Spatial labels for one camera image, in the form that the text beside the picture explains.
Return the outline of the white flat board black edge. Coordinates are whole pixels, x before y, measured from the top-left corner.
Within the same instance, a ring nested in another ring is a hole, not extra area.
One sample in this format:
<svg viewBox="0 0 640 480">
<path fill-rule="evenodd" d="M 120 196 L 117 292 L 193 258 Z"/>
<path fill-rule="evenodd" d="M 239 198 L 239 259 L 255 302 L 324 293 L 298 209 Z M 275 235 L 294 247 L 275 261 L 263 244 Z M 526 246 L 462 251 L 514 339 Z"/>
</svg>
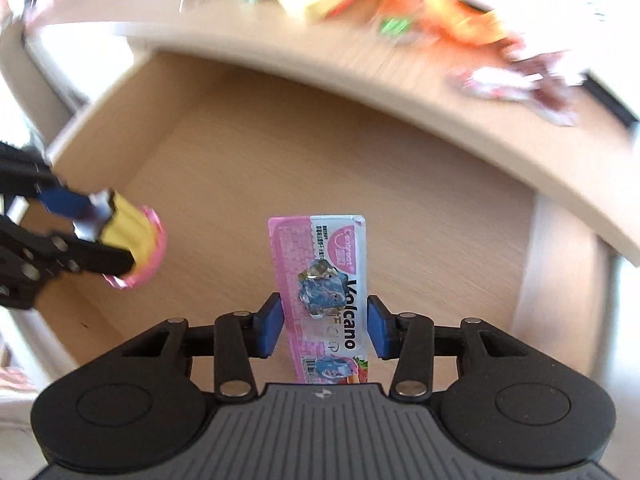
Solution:
<svg viewBox="0 0 640 480">
<path fill-rule="evenodd" d="M 584 87 L 625 126 L 639 121 L 639 0 L 461 0 L 494 11 L 527 47 L 568 52 Z"/>
</svg>

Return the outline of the pink Volcano snack pack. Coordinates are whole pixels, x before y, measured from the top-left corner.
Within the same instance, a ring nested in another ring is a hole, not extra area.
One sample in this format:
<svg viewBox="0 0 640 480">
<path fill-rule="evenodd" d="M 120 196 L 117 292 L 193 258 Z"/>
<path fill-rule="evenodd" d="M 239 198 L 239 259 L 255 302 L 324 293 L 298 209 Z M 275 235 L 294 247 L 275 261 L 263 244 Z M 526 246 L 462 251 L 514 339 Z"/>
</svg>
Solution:
<svg viewBox="0 0 640 480">
<path fill-rule="evenodd" d="M 268 232 L 297 379 L 366 382 L 366 220 L 360 214 L 273 217 Z"/>
</svg>

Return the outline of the pink white wrapper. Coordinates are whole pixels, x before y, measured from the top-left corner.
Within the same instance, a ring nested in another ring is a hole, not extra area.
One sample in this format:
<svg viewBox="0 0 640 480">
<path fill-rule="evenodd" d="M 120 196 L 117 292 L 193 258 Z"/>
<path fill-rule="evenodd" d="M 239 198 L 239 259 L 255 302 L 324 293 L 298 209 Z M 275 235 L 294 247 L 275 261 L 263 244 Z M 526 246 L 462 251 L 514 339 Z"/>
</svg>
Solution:
<svg viewBox="0 0 640 480">
<path fill-rule="evenodd" d="M 573 51 L 540 50 L 522 38 L 508 37 L 501 41 L 500 53 L 512 70 L 525 76 L 558 78 L 570 87 L 580 86 L 586 79 L 586 63 Z"/>
</svg>

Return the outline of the clear snack packet green label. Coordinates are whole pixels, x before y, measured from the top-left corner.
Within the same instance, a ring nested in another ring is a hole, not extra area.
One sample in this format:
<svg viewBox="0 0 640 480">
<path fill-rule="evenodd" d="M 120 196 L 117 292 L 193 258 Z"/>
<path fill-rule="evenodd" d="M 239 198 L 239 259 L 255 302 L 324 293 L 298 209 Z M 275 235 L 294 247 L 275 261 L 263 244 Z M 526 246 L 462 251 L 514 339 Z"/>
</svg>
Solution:
<svg viewBox="0 0 640 480">
<path fill-rule="evenodd" d="M 372 26 L 376 36 L 395 47 L 427 48 L 440 38 L 426 16 L 425 0 L 381 0 Z"/>
</svg>

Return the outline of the red white candy wrapper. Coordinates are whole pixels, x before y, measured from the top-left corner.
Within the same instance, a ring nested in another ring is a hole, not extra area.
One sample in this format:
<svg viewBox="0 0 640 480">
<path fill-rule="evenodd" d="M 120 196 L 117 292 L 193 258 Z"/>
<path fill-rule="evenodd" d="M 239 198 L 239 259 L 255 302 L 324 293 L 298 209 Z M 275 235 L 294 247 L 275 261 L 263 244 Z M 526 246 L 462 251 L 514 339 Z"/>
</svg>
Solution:
<svg viewBox="0 0 640 480">
<path fill-rule="evenodd" d="M 544 104 L 535 93 L 541 89 L 542 77 L 524 75 L 515 70 L 481 67 L 475 70 L 452 70 L 450 84 L 474 98 L 491 101 L 521 103 L 547 122 L 559 127 L 573 127 L 577 116 L 568 104 Z"/>
</svg>

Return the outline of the chocolate flower cupcake toy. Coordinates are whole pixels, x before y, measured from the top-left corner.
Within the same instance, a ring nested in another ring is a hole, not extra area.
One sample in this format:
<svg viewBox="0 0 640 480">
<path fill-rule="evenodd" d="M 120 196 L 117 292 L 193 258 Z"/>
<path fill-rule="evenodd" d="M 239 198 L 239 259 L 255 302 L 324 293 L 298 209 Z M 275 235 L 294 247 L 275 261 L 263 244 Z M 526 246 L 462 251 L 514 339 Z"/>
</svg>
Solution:
<svg viewBox="0 0 640 480">
<path fill-rule="evenodd" d="M 109 188 L 90 194 L 89 203 L 85 218 L 73 221 L 75 234 L 82 240 L 126 249 L 134 258 L 134 266 L 123 276 L 104 275 L 107 283 L 117 289 L 130 289 L 149 281 L 160 267 L 167 246 L 166 231 L 157 213 L 130 203 Z"/>
</svg>

